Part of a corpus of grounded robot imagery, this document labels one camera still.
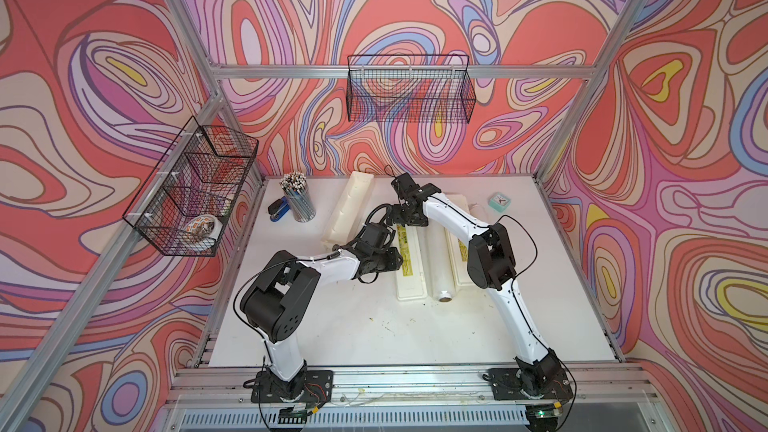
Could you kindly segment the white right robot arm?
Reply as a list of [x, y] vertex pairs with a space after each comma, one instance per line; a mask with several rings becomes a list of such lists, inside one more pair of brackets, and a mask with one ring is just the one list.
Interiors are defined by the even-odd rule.
[[521, 273], [516, 270], [506, 227], [473, 217], [437, 186], [419, 185], [408, 173], [395, 176], [391, 186], [398, 197], [389, 213], [391, 223], [414, 227], [437, 223], [465, 245], [470, 279], [487, 291], [516, 345], [521, 393], [532, 399], [549, 393], [572, 398], [577, 390], [575, 380], [543, 339], [522, 297], [518, 283]]

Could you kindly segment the aluminium front rail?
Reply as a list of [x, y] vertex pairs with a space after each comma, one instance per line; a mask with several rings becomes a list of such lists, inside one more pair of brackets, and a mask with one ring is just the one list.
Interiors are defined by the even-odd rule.
[[172, 382], [154, 431], [524, 431], [535, 419], [555, 431], [673, 431], [672, 414], [649, 374], [630, 363], [566, 367], [571, 393], [500, 400], [489, 364], [336, 366], [327, 398], [252, 401], [254, 368], [184, 370]]

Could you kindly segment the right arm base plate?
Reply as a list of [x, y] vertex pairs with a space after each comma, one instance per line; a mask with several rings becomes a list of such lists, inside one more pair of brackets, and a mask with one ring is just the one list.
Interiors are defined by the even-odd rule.
[[491, 387], [496, 401], [530, 400], [567, 402], [574, 397], [573, 382], [565, 370], [558, 367], [545, 378], [535, 377], [519, 368], [490, 368], [481, 378]]

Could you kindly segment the tape roll in basket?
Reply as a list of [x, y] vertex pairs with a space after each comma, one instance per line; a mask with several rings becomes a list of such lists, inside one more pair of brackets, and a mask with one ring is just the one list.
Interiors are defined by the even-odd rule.
[[182, 229], [181, 242], [188, 249], [204, 251], [211, 248], [221, 232], [217, 217], [203, 214], [190, 220]]

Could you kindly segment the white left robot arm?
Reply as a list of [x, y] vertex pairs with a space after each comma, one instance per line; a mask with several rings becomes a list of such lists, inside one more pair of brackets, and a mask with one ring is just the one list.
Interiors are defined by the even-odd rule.
[[263, 338], [272, 377], [284, 384], [302, 380], [306, 361], [294, 333], [317, 289], [348, 281], [369, 284], [401, 268], [395, 237], [392, 227], [369, 223], [351, 242], [322, 257], [299, 258], [280, 250], [236, 295], [236, 313]]

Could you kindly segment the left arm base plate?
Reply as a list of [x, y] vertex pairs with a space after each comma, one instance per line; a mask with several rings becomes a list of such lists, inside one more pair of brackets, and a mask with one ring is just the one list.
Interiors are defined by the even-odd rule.
[[322, 405], [332, 399], [334, 372], [330, 369], [301, 370], [290, 381], [281, 380], [267, 369], [253, 379], [251, 402], [257, 405], [309, 403]]

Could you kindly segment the cup of pencils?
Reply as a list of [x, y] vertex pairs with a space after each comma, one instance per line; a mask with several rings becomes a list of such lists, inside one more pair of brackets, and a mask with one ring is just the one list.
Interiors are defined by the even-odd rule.
[[279, 184], [297, 222], [306, 223], [315, 218], [316, 209], [312, 203], [308, 179], [304, 173], [287, 173], [280, 179]]

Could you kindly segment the cream plastic wrap dispenser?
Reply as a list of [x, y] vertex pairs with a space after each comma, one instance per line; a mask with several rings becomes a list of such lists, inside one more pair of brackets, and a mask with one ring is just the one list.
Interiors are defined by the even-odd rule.
[[397, 248], [403, 259], [396, 272], [396, 297], [399, 301], [416, 301], [428, 295], [426, 274], [417, 229], [412, 226], [396, 226]]

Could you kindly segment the white plastic wrap roll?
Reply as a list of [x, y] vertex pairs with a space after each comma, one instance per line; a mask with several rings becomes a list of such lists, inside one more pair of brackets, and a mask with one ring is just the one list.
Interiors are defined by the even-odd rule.
[[444, 228], [430, 223], [426, 228], [425, 237], [432, 297], [441, 303], [450, 302], [455, 295], [455, 286]]

